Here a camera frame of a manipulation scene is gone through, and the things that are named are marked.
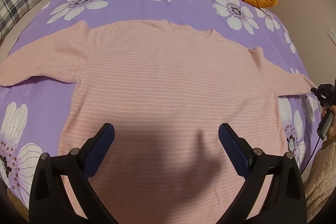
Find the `black cable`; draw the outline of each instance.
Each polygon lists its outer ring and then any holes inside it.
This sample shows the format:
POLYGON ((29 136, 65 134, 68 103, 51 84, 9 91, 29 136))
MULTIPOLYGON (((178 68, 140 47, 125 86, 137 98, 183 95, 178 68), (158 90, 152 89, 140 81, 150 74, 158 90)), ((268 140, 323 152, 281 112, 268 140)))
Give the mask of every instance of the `black cable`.
MULTIPOLYGON (((333 98, 334 98, 334 96, 335 96, 335 93, 336 93, 336 80, 335 80, 334 91, 333 91, 333 95, 332 95, 331 100, 330 100, 329 107, 331 107, 331 104, 333 103, 333 98)), ((315 153, 315 150, 316 150, 316 148, 317 148, 317 145, 319 144, 319 141, 320 141, 320 136, 319 136, 319 138, 318 138, 318 140, 317 140, 317 143, 316 143, 316 145, 315 145, 315 148, 314 148, 313 152, 311 153, 310 158, 309 158, 309 160, 308 160, 306 166, 304 167, 304 169, 303 169, 302 172, 301 172, 301 175, 302 175, 303 172, 306 170, 306 168, 307 168, 307 166, 308 166, 308 164, 309 164, 311 158, 313 157, 313 155, 314 155, 314 153, 315 153)))

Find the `person's hand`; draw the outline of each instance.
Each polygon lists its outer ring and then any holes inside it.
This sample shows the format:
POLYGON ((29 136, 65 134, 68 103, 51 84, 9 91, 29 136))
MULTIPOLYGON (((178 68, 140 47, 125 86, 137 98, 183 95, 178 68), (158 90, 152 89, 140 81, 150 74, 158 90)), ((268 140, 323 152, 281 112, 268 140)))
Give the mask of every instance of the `person's hand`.
MULTIPOLYGON (((330 107, 330 110, 332 112, 334 112, 334 118, 333 118, 333 122, 331 123, 331 127, 330 127, 329 131, 327 132, 327 138, 328 139, 336 136, 336 106, 332 105, 330 107)), ((325 114, 327 114, 327 107, 326 106, 323 107, 321 118, 323 118, 325 114)))

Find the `fuzzy beige sleeve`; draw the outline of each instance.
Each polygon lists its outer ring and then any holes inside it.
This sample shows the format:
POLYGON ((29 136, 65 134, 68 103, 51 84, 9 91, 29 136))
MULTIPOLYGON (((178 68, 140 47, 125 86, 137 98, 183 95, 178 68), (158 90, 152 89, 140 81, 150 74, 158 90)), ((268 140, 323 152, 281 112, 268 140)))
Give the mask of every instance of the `fuzzy beige sleeve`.
POLYGON ((336 186, 336 143, 316 153, 305 183, 308 222, 320 211, 336 186))

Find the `metal screw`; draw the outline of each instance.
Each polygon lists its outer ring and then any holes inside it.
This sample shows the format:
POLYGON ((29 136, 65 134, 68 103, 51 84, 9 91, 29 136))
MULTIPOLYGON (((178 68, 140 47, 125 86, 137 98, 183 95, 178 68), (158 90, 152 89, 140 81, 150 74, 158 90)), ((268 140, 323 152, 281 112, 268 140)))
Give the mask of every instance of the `metal screw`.
POLYGON ((47 154, 47 153, 43 153, 43 154, 41 154, 41 156, 40 156, 40 158, 41 158, 42 160, 45 160, 47 157, 48 157, 48 154, 47 154))
POLYGON ((77 155, 78 153, 79 153, 78 148, 73 148, 73 149, 70 150, 70 154, 73 155, 73 156, 77 155))
POLYGON ((291 152, 287 152, 286 157, 289 158, 290 160, 294 158, 294 156, 291 152))
POLYGON ((260 148, 255 148, 255 149, 253 149, 253 153, 260 156, 263 153, 263 151, 260 148))

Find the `blue gripper pad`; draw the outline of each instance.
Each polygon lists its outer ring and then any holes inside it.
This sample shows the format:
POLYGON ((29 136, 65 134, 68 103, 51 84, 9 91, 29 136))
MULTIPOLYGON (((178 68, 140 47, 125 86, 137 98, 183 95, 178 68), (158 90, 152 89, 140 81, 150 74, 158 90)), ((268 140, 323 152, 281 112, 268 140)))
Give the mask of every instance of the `blue gripper pad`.
POLYGON ((114 127, 106 123, 81 148, 81 170, 84 178, 93 177, 114 141, 114 127))
POLYGON ((218 136, 237 174, 245 180, 248 179, 253 162, 251 147, 246 142, 244 143, 243 139, 240 139, 227 123, 221 124, 218 136))

